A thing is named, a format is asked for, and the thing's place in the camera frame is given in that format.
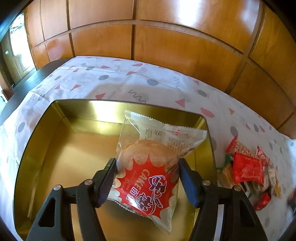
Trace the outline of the white patterned tablecloth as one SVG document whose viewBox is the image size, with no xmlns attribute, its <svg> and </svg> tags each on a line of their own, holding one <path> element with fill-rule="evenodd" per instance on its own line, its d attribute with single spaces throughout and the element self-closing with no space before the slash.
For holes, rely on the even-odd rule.
<svg viewBox="0 0 296 241">
<path fill-rule="evenodd" d="M 1 218 L 13 235 L 13 192 L 25 145 L 41 115 L 57 99 L 103 99 L 177 108 L 205 116 L 217 165 L 233 135 L 250 149 L 260 147 L 277 168 L 281 198 L 258 213 L 269 240 L 279 240 L 292 222 L 288 196 L 295 188 L 295 138 L 227 95 L 187 75 L 142 62 L 108 57 L 75 57 L 32 75 L 1 113 Z"/>
</svg>

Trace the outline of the long red cracker packet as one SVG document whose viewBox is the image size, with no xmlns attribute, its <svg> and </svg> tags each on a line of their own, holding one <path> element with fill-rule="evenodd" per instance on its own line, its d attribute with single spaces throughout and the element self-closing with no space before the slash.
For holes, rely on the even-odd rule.
<svg viewBox="0 0 296 241">
<path fill-rule="evenodd" d="M 256 155 L 247 146 L 238 141 L 238 136 L 235 136 L 232 139 L 225 151 L 226 154 L 230 154 L 232 156 L 234 156 L 235 152 L 256 158 Z"/>
</svg>

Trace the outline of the wooden door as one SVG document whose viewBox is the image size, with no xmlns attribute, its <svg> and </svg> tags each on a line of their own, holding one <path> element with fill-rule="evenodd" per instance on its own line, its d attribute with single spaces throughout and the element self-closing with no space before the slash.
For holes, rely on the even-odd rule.
<svg viewBox="0 0 296 241">
<path fill-rule="evenodd" d="M 9 85 L 17 85 L 30 71 L 35 69 L 29 49 L 25 27 L 25 14 L 20 13 L 11 23 L 1 41 L 4 69 L 8 71 Z"/>
</svg>

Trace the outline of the red white candy packet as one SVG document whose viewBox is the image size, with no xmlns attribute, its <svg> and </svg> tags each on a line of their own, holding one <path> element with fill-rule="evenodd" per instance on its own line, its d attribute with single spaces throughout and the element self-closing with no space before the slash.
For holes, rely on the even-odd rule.
<svg viewBox="0 0 296 241">
<path fill-rule="evenodd" d="M 260 148 L 260 146 L 257 146 L 256 155 L 263 162 L 264 166 L 269 165 L 270 159 L 269 157 L 267 157 L 265 152 Z"/>
</svg>

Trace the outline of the small red foil packet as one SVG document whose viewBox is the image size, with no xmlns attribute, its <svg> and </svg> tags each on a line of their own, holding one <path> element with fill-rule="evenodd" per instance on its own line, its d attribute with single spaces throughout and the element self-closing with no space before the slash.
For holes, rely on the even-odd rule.
<svg viewBox="0 0 296 241">
<path fill-rule="evenodd" d="M 262 210 L 263 208 L 265 208 L 267 206 L 267 204 L 269 204 L 270 201 L 271 201 L 271 197 L 270 197 L 269 193 L 267 193 L 267 192 L 262 193 L 259 201 L 254 206 L 254 210 L 255 211 Z"/>
</svg>

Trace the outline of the yellow white snack packet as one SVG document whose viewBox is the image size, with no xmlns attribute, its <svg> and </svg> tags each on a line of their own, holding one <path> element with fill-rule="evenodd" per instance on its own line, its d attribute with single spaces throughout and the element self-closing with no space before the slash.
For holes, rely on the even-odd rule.
<svg viewBox="0 0 296 241">
<path fill-rule="evenodd" d="M 272 162 L 267 165 L 268 178 L 270 182 L 271 194 L 281 198 L 280 181 L 278 179 L 278 171 Z"/>
</svg>

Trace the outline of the green-edged biscuit packet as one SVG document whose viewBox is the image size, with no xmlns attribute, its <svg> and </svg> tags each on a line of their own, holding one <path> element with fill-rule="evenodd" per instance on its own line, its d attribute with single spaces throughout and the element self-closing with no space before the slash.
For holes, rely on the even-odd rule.
<svg viewBox="0 0 296 241">
<path fill-rule="evenodd" d="M 231 189 L 234 186 L 233 178 L 233 157 L 230 154 L 225 155 L 225 162 L 222 168 L 217 170 L 217 179 L 220 186 Z"/>
</svg>

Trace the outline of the red white cake packet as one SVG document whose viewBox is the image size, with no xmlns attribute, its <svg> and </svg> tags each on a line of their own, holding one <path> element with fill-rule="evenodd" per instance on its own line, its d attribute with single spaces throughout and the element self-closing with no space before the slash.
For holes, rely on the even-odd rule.
<svg viewBox="0 0 296 241">
<path fill-rule="evenodd" d="M 206 137 L 206 130 L 169 125 L 126 109 L 116 148 L 117 175 L 107 198 L 169 234 L 177 205 L 178 160 Z"/>
</svg>

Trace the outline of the shiny red snack packet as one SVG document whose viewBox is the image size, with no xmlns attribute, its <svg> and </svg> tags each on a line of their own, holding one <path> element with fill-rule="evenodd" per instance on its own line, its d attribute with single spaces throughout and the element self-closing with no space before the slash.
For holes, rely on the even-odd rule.
<svg viewBox="0 0 296 241">
<path fill-rule="evenodd" d="M 257 158 L 235 152 L 232 173 L 235 184 L 248 181 L 264 184 L 263 162 Z"/>
</svg>

